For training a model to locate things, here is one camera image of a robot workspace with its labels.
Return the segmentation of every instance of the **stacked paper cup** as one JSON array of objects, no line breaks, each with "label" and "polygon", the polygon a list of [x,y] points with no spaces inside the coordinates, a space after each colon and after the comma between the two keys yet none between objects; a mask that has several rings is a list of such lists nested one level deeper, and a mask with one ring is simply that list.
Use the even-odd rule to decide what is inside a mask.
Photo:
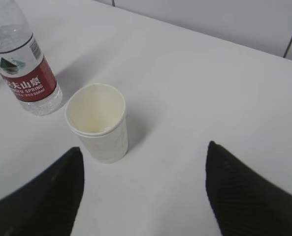
[{"label": "stacked paper cup", "polygon": [[113,163],[126,154],[126,105],[116,88],[93,84],[80,89],[70,99],[65,118],[99,162]]}]

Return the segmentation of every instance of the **plastic water bottle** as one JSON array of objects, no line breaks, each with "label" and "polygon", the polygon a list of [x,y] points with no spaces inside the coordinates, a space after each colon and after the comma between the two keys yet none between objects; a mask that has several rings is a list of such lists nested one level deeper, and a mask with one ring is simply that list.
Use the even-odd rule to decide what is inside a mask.
[{"label": "plastic water bottle", "polygon": [[49,114],[61,103],[61,89],[14,0],[0,0],[0,75],[32,114]]}]

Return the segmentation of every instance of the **table surface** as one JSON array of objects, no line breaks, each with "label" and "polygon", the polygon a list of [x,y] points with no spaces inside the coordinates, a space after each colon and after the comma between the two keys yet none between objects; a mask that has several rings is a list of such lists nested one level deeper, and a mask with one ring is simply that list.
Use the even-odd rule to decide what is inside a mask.
[{"label": "table surface", "polygon": [[24,112],[0,79],[0,198],[82,148],[75,236],[219,236],[205,192],[210,140],[292,193],[292,61],[90,0],[18,0],[64,93],[105,83],[130,149],[96,162],[64,120]]}]

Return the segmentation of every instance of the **red label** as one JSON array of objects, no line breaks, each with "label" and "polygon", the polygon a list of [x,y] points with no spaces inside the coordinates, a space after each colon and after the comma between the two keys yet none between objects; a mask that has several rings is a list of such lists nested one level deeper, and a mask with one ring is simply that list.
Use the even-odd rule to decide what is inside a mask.
[{"label": "red label", "polygon": [[9,78],[1,75],[16,97],[24,102],[36,102],[50,95],[56,88],[55,76],[45,58],[29,74]]}]

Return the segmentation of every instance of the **water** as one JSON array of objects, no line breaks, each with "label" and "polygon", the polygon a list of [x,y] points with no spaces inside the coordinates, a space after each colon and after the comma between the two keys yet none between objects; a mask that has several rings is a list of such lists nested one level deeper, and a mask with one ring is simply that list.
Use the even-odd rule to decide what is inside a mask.
[{"label": "water", "polygon": [[[25,25],[8,25],[0,27],[0,53],[8,52],[25,44],[32,33]],[[62,91],[57,84],[55,90],[46,98],[36,102],[20,101],[21,106],[28,112],[43,116],[58,109],[63,98]]]}]

